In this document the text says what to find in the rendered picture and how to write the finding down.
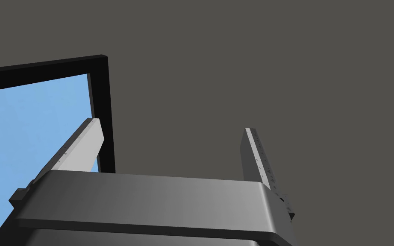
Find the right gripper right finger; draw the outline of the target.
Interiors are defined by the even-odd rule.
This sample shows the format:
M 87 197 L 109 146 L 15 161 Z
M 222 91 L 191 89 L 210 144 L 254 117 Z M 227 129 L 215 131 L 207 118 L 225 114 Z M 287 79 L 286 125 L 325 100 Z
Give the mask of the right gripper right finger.
M 288 195 L 281 193 L 271 162 L 255 128 L 245 128 L 240 143 L 242 174 L 245 181 L 261 182 L 280 198 L 286 207 L 290 220 L 295 212 Z

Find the black framed window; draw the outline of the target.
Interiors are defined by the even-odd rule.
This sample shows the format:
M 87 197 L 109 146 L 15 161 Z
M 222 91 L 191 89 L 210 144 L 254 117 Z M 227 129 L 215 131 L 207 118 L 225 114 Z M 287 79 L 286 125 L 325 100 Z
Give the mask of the black framed window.
M 25 188 L 87 119 L 104 134 L 88 170 L 115 173 L 106 55 L 0 67 L 0 226 Z

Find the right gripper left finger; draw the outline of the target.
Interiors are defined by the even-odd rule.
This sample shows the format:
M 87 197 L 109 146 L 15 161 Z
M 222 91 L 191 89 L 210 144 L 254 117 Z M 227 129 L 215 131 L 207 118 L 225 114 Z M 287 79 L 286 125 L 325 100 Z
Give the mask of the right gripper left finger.
M 87 118 L 39 172 L 34 182 L 50 170 L 90 172 L 104 142 L 98 118 Z

